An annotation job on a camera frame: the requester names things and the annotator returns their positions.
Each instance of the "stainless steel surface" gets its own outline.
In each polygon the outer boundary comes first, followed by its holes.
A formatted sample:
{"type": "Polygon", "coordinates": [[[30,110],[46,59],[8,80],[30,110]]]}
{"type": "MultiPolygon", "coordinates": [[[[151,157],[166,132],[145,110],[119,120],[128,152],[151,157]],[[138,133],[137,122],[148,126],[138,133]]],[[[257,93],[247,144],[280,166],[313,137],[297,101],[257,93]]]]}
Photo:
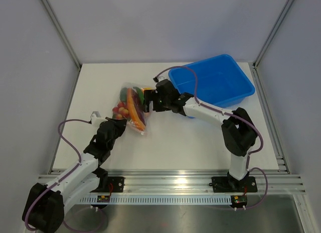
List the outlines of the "stainless steel surface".
{"type": "Polygon", "coordinates": [[[279,17],[277,18],[269,36],[267,37],[259,55],[257,56],[257,58],[255,59],[254,61],[254,65],[255,65],[255,68],[257,68],[257,66],[259,65],[260,61],[262,60],[262,57],[264,56],[266,50],[268,49],[269,45],[271,44],[274,36],[276,35],[278,29],[280,28],[284,18],[286,17],[287,13],[289,12],[290,8],[292,7],[293,5],[293,2],[295,0],[287,0],[279,17]]]}
{"type": "Polygon", "coordinates": [[[78,70],[81,69],[81,63],[79,62],[79,59],[75,53],[75,51],[73,50],[71,44],[69,43],[68,39],[67,39],[67,36],[66,34],[64,33],[50,3],[48,0],[40,0],[41,3],[43,4],[43,6],[45,7],[45,10],[47,11],[48,13],[48,16],[50,17],[53,25],[55,26],[60,38],[62,39],[63,43],[65,44],[71,58],[73,59],[75,65],[77,66],[78,70]]]}
{"type": "MultiPolygon", "coordinates": [[[[249,204],[258,199],[259,196],[250,197],[249,204]]],[[[97,232],[304,232],[291,196],[268,196],[259,207],[238,212],[228,206],[198,205],[110,205],[103,211],[106,213],[104,225],[97,232]]],[[[88,206],[78,205],[65,219],[69,226],[78,230],[91,230],[99,225],[100,213],[95,213],[88,206]]],[[[71,231],[64,226],[57,231],[67,232],[71,231]]]]}

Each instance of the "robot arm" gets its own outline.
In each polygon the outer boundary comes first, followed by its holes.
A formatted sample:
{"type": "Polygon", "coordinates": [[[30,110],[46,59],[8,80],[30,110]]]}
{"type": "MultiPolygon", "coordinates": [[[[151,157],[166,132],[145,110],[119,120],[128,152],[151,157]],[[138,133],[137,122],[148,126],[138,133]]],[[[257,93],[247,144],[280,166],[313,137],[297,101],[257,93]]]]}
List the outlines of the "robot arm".
{"type": "Polygon", "coordinates": [[[239,107],[231,111],[196,101],[192,94],[186,92],[180,94],[167,79],[158,82],[156,90],[145,90],[144,99],[145,111],[149,111],[149,104],[153,102],[154,111],[171,110],[187,117],[195,117],[211,124],[221,125],[225,146],[232,154],[228,174],[231,178],[229,184],[237,190],[240,181],[248,176],[248,150],[255,144],[257,134],[244,122],[225,113],[234,114],[253,124],[246,110],[239,107]]]}
{"type": "Polygon", "coordinates": [[[65,214],[88,192],[108,189],[108,172],[100,165],[110,156],[115,140],[125,131],[127,120],[104,119],[93,112],[90,123],[99,128],[81,154],[81,161],[46,185],[37,183],[31,188],[22,219],[25,222],[28,219],[28,224],[36,229],[55,232],[65,214]]]}

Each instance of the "green vegetable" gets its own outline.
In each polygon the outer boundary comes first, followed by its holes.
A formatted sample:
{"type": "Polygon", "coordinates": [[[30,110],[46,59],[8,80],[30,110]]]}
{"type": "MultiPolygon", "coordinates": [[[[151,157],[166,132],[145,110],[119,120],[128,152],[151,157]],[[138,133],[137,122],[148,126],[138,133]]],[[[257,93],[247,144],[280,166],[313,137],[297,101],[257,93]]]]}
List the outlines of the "green vegetable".
{"type": "Polygon", "coordinates": [[[138,97],[139,97],[139,100],[140,100],[141,105],[143,105],[143,104],[144,104],[144,93],[143,93],[142,90],[141,90],[139,87],[137,87],[137,86],[134,86],[133,88],[135,89],[135,91],[136,91],[137,94],[138,94],[138,97]]]}
{"type": "Polygon", "coordinates": [[[127,87],[124,87],[124,88],[122,88],[120,90],[119,99],[122,102],[126,102],[127,101],[127,87]]]}

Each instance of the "red wire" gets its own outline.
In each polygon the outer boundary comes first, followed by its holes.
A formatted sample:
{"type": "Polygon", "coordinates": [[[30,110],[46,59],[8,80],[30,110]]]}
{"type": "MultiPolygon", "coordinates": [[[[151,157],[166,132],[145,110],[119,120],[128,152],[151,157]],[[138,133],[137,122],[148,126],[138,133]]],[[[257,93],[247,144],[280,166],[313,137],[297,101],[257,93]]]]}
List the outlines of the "red wire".
{"type": "Polygon", "coordinates": [[[244,187],[244,194],[242,194],[242,196],[246,195],[246,193],[247,193],[247,187],[245,186],[244,187]]]}
{"type": "Polygon", "coordinates": [[[112,193],[112,191],[114,189],[114,186],[112,185],[112,183],[109,183],[108,188],[109,188],[109,198],[110,198],[111,197],[111,193],[112,193]]]}

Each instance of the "black mounting bracket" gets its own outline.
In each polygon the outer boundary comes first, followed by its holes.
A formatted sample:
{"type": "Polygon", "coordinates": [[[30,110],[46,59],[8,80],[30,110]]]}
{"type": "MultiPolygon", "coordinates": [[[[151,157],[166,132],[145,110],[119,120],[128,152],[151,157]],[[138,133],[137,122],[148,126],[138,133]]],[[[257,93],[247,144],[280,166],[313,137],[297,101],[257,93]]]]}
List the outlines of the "black mounting bracket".
{"type": "Polygon", "coordinates": [[[240,181],[231,179],[229,175],[216,176],[212,177],[212,183],[209,186],[213,187],[214,193],[244,193],[245,187],[248,193],[257,192],[257,185],[253,176],[244,177],[240,181]]]}
{"type": "Polygon", "coordinates": [[[112,185],[112,193],[122,193],[124,191],[124,177],[118,176],[108,176],[106,182],[104,183],[104,187],[98,187],[92,192],[98,193],[109,193],[110,192],[110,184],[112,185]]]}

